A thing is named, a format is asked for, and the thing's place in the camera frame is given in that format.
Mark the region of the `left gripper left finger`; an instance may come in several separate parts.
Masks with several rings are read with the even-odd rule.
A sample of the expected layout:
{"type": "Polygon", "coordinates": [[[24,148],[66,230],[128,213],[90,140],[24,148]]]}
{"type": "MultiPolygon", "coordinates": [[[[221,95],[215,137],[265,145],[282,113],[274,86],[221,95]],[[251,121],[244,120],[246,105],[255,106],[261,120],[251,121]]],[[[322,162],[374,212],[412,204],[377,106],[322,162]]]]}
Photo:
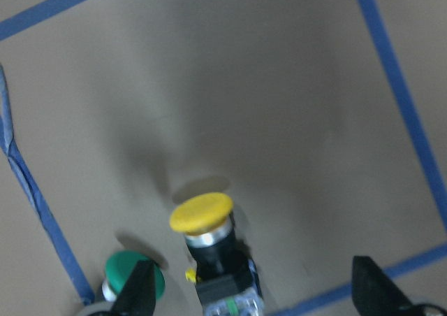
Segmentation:
{"type": "Polygon", "coordinates": [[[140,260],[110,309],[110,315],[150,316],[155,310],[155,274],[152,260],[140,260]]]}

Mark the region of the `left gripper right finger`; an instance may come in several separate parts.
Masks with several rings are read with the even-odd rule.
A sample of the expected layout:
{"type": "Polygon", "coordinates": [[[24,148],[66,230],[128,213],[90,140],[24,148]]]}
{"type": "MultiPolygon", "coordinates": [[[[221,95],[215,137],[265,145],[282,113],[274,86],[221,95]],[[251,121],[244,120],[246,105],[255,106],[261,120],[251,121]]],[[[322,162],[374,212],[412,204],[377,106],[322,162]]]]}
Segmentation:
{"type": "Polygon", "coordinates": [[[351,298],[362,316],[424,315],[368,256],[353,258],[351,298]]]}

